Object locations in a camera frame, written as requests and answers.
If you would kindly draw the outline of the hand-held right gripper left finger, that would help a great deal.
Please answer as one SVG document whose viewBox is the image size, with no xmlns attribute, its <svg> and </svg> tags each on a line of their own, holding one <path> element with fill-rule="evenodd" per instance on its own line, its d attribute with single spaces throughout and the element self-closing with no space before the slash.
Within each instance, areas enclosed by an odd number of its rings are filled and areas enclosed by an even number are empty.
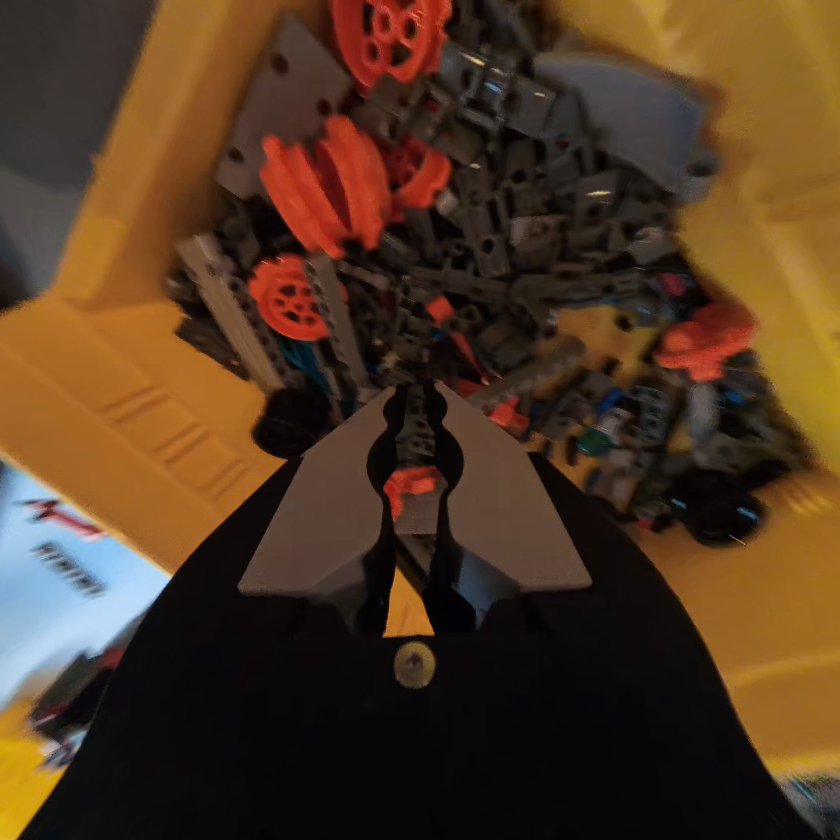
<svg viewBox="0 0 840 840">
<path fill-rule="evenodd" d="M 383 634 L 396 571 L 392 504 L 398 388 L 389 386 L 301 458 L 238 583 L 243 595 L 333 606 Z"/>
</svg>

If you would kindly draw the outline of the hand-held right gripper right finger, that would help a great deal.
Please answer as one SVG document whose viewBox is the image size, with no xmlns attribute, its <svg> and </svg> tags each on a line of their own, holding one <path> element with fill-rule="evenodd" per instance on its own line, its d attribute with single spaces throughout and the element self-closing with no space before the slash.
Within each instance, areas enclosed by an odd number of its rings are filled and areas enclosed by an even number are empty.
<svg viewBox="0 0 840 840">
<path fill-rule="evenodd" d="M 444 478 L 423 588 L 435 632 L 473 632 L 499 601 L 592 586 L 530 454 L 442 382 L 424 386 Z"/>
</svg>

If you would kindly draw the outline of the dark grey toy beam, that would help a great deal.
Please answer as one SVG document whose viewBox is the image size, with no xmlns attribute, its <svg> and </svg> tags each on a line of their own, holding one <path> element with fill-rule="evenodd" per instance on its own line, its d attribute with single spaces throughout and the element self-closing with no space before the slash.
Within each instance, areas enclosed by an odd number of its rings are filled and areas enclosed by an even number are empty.
<svg viewBox="0 0 840 840">
<path fill-rule="evenodd" d="M 424 386 L 419 383 L 409 385 L 404 423 L 395 439 L 397 468 L 431 466 L 435 445 L 435 433 L 427 421 Z"/>
</svg>

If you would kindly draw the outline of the yellow storage bin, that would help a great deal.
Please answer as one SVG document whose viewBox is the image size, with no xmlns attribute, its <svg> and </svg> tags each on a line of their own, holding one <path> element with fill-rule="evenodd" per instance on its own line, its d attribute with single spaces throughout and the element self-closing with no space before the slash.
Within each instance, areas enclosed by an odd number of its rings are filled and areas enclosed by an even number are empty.
<svg viewBox="0 0 840 840">
<path fill-rule="evenodd" d="M 54 284 L 2 315 L 2 455 L 174 572 L 275 469 L 256 388 L 185 346 L 162 281 L 276 20 L 321 2 L 161 2 Z M 722 168 L 689 259 L 756 346 L 824 470 L 769 487 L 741 549 L 673 528 L 645 552 L 686 606 L 772 773 L 838 768 L 839 2 L 555 2 L 597 47 L 712 93 Z"/>
</svg>

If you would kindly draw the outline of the pile of toy building parts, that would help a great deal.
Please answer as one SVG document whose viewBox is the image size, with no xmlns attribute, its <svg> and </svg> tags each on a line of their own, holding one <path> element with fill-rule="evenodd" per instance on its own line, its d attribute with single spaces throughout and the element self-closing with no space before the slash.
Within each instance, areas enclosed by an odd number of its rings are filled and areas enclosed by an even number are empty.
<svg viewBox="0 0 840 840">
<path fill-rule="evenodd" d="M 584 493 L 608 516 L 655 532 L 682 526 L 665 492 L 691 469 L 729 473 L 754 496 L 797 469 L 802 446 L 781 425 L 752 347 L 707 383 L 654 361 L 667 328 L 714 302 L 674 237 L 680 201 L 597 145 L 575 90 L 537 80 L 545 27 L 527 2 L 452 4 L 433 74 L 383 76 L 362 93 L 341 58 L 353 86 L 333 113 L 369 134 L 382 159 L 408 135 L 444 152 L 453 169 L 431 207 L 397 215 L 393 205 L 377 249 L 344 240 L 332 259 L 307 252 L 263 184 L 246 199 L 225 190 L 209 234 L 238 276 L 248 287 L 264 259 L 302 257 L 328 327 L 343 396 L 290 364 L 292 388 L 324 394 L 332 421 L 389 386 L 406 409 L 409 385 L 439 381 L 503 431 L 529 431 L 520 401 L 573 368 L 537 431 L 565 441 L 571 465 L 598 461 Z M 298 143 L 317 168 L 323 133 Z M 176 335 L 250 380 L 180 261 L 165 284 L 183 312 Z M 445 486 L 434 462 L 396 466 L 385 484 L 396 566 L 413 562 L 421 590 Z"/>
</svg>

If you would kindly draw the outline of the grey toy plate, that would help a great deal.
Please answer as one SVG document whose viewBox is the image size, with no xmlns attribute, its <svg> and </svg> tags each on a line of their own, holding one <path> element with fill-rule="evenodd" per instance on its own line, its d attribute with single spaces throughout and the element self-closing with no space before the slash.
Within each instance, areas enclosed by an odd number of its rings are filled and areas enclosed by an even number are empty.
<svg viewBox="0 0 840 840">
<path fill-rule="evenodd" d="M 296 16 L 285 16 L 257 61 L 224 143 L 216 182 L 244 200 L 263 191 L 263 139 L 308 143 L 339 111 L 353 82 L 327 47 Z"/>
</svg>

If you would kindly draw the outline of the black toy wheel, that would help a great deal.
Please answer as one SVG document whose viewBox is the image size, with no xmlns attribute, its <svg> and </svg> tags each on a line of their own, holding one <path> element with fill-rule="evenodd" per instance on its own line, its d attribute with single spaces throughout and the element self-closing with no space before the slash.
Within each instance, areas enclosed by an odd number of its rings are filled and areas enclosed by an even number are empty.
<svg viewBox="0 0 840 840">
<path fill-rule="evenodd" d="M 267 398 L 251 438 L 264 453 L 279 459 L 304 455 L 331 429 L 328 398 L 309 387 L 285 388 Z"/>
<path fill-rule="evenodd" d="M 708 548 L 746 543 L 761 530 L 768 511 L 734 476 L 714 469 L 691 469 L 665 492 L 673 518 Z"/>
</svg>

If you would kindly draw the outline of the orange toy gear wheel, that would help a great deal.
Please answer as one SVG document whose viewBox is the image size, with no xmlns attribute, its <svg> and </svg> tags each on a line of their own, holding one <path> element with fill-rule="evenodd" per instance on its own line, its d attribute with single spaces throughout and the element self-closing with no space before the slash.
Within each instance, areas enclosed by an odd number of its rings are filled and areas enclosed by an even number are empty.
<svg viewBox="0 0 840 840">
<path fill-rule="evenodd" d="M 263 137 L 261 147 L 265 158 L 259 178 L 289 230 L 307 252 L 341 259 L 349 230 L 310 153 L 302 144 L 287 145 L 273 133 Z"/>
<path fill-rule="evenodd" d="M 362 93 L 383 76 L 433 74 L 448 40 L 450 1 L 331 1 L 334 42 Z"/>
<path fill-rule="evenodd" d="M 248 292 L 266 324 L 280 336 L 318 342 L 329 336 L 299 255 L 264 259 L 248 280 Z"/>
<path fill-rule="evenodd" d="M 444 152 L 411 135 L 382 155 L 397 215 L 405 209 L 431 207 L 452 174 L 452 163 Z"/>
<path fill-rule="evenodd" d="M 366 132 L 333 114 L 316 145 L 322 188 L 342 228 L 340 239 L 378 248 L 392 216 L 392 191 L 382 155 Z"/>
</svg>

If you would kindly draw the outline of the long grey toy beam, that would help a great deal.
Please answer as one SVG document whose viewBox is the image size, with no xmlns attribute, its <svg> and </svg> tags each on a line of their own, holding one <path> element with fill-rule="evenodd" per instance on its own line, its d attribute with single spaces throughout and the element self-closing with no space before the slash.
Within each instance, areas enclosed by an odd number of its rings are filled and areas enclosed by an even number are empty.
<svg viewBox="0 0 840 840">
<path fill-rule="evenodd" d="M 253 383 L 266 395 L 297 387 L 298 373 L 279 350 L 236 265 L 213 234 L 198 234 L 176 247 L 186 273 Z"/>
</svg>

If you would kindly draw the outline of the small orange bevel gear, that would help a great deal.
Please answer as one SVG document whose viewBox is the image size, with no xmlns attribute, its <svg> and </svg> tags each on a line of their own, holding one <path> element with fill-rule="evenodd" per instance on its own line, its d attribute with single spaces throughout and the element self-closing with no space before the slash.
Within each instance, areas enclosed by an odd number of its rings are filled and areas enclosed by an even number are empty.
<svg viewBox="0 0 840 840">
<path fill-rule="evenodd" d="M 714 382 L 722 378 L 726 360 L 752 346 L 757 328 L 757 319 L 741 303 L 715 301 L 667 328 L 654 362 L 683 371 L 692 383 Z"/>
</svg>

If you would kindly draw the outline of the open instruction booklet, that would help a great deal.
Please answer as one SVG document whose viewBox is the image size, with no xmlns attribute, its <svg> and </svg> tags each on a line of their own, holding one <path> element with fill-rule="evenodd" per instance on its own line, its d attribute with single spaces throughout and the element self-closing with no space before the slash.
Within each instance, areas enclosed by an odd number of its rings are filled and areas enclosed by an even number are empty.
<svg viewBox="0 0 840 840">
<path fill-rule="evenodd" d="M 79 656 L 97 655 L 171 576 L 108 534 L 81 537 L 30 505 L 91 524 L 30 475 L 2 465 L 1 704 L 37 697 Z"/>
</svg>

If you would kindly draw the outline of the curved grey toy panel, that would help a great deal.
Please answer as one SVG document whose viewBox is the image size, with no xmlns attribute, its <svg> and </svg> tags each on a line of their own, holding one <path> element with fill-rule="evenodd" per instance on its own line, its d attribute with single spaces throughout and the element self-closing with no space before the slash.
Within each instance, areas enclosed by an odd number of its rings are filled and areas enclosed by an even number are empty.
<svg viewBox="0 0 840 840">
<path fill-rule="evenodd" d="M 718 171 L 707 139 L 710 97 L 690 80 L 640 60 L 588 49 L 545 51 L 538 81 L 575 90 L 597 145 L 683 204 L 697 203 Z"/>
</svg>

